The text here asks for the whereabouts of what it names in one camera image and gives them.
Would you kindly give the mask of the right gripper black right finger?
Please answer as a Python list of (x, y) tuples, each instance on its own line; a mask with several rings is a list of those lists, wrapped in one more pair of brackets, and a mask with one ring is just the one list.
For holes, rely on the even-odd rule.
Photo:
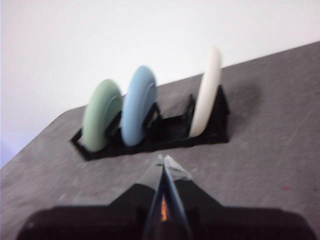
[(200, 240), (204, 236), (201, 218), (223, 206), (201, 189), (171, 156), (163, 163), (163, 190), (168, 206), (168, 222), (175, 224), (187, 240)]

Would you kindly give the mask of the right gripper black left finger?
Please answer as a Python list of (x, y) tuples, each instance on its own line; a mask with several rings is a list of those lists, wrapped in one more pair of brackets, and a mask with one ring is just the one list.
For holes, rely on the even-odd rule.
[(142, 238), (148, 213), (161, 180), (163, 163), (164, 157), (159, 154), (138, 181), (108, 205), (110, 209), (119, 211), (121, 218), (134, 215), (133, 224), (137, 227), (131, 236), (134, 240)]

